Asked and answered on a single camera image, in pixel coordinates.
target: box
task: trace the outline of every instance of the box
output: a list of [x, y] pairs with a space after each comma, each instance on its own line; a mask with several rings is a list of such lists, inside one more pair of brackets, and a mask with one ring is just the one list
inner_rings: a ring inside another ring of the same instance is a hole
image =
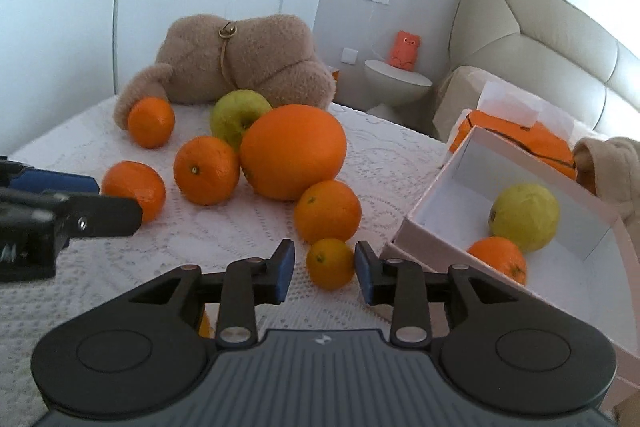
[[[525, 287], [466, 253], [490, 235], [488, 215], [500, 192], [538, 183], [556, 196], [556, 237], [527, 253]], [[618, 357], [603, 410], [640, 389], [640, 266], [617, 211], [555, 169], [483, 128], [475, 127], [404, 218], [382, 259], [403, 257], [445, 272], [463, 263], [553, 304], [605, 333]]]

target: white tablecloth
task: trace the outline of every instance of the white tablecloth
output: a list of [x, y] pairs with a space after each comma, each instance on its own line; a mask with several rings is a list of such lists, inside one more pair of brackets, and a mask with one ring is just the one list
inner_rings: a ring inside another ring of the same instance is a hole
[[[166, 184], [164, 210], [133, 237], [73, 241], [58, 257], [52, 280], [0, 285], [0, 426], [26, 427], [46, 411], [31, 378], [30, 356], [51, 328], [181, 264], [222, 271], [236, 259], [269, 257], [284, 237], [295, 240], [296, 270], [287, 301], [256, 310], [260, 334], [266, 328], [382, 328], [388, 334], [388, 324], [363, 305], [355, 278], [334, 293], [310, 283], [304, 267], [307, 245], [293, 226], [292, 204], [255, 195], [242, 177], [224, 204], [201, 208], [181, 197], [173, 181], [174, 156], [187, 140], [209, 134], [207, 107], [175, 107], [170, 142], [148, 151], [117, 129], [111, 120], [113, 105], [113, 98], [105, 100], [12, 159], [88, 174], [98, 182], [118, 161], [146, 163]], [[436, 175], [444, 144], [339, 105], [332, 105], [331, 113], [348, 138], [338, 179], [362, 202], [362, 223], [352, 243], [365, 239], [380, 251]]]

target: tangerine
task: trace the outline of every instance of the tangerine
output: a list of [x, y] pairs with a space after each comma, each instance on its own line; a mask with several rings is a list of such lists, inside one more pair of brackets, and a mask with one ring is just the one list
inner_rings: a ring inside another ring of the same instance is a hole
[[300, 237], [312, 244], [327, 237], [342, 241], [350, 239], [356, 233], [361, 217], [358, 197], [337, 180], [309, 187], [293, 211]]
[[142, 208], [142, 222], [156, 219], [166, 198], [160, 175], [148, 165], [124, 161], [112, 166], [102, 178], [102, 194], [135, 199]]
[[310, 105], [283, 105], [244, 133], [240, 165], [258, 194], [296, 201], [311, 185], [334, 179], [346, 154], [344, 129], [334, 116]]
[[339, 239], [321, 239], [306, 253], [306, 270], [319, 288], [337, 290], [353, 278], [353, 250]]
[[513, 241], [504, 237], [487, 237], [476, 241], [467, 252], [515, 282], [527, 283], [527, 262]]
[[131, 108], [127, 117], [131, 138], [145, 149], [155, 149], [167, 143], [174, 125], [174, 110], [162, 98], [143, 98]]
[[220, 203], [228, 200], [238, 185], [238, 155], [220, 138], [195, 137], [175, 155], [174, 179], [182, 195], [191, 203]]

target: brown plush toy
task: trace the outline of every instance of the brown plush toy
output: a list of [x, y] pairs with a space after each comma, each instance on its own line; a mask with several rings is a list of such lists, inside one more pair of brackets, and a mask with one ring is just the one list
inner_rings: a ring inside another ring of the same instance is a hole
[[129, 111], [147, 96], [201, 104], [235, 89], [257, 91], [272, 107], [301, 103], [326, 109], [335, 81], [316, 56], [311, 30], [298, 17], [231, 22], [194, 15], [169, 28], [156, 63], [127, 84], [113, 118], [126, 129]]

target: plush tail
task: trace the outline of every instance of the plush tail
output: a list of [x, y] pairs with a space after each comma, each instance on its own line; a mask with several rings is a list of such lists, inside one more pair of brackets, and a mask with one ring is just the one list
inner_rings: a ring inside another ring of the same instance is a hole
[[113, 111], [113, 120], [116, 125], [127, 130], [129, 111], [142, 98], [154, 96], [167, 100], [164, 86], [171, 80], [172, 74], [174, 74], [174, 67], [169, 64], [154, 64], [134, 76], [118, 96]]

